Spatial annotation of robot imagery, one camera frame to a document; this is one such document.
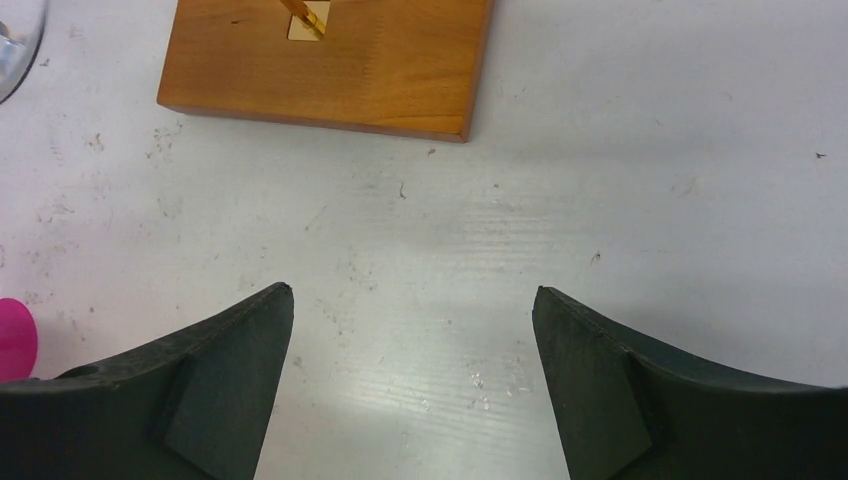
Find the clear small wine glass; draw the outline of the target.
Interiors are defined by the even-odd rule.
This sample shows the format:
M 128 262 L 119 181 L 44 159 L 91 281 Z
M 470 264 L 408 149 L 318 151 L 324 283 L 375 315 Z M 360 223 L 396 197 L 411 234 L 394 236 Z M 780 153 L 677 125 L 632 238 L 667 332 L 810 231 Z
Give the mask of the clear small wine glass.
M 1 0 L 1 103 L 22 85 L 45 34 L 50 2 Z

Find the gold wire glass rack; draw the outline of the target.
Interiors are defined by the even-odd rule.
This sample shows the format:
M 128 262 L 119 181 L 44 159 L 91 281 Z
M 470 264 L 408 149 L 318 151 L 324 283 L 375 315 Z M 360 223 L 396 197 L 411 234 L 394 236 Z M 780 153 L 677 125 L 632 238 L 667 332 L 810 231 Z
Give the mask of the gold wire glass rack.
M 278 1 L 177 4 L 157 101 L 194 115 L 468 140 L 493 3 L 315 1 L 294 40 Z

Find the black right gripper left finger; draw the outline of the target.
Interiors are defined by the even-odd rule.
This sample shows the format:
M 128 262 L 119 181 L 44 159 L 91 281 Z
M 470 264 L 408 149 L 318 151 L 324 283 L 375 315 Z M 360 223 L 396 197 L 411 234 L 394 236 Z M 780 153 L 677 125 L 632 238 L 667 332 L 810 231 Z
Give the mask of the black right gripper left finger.
M 169 335 L 1 387 L 5 479 L 251 479 L 289 346 L 278 282 Z

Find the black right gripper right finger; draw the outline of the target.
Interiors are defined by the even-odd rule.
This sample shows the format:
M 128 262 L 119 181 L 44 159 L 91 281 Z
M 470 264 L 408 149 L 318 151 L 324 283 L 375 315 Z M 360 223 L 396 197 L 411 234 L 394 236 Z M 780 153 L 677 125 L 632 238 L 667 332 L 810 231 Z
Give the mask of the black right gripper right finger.
M 532 325 L 573 479 L 843 479 L 847 391 L 693 355 L 540 288 Z

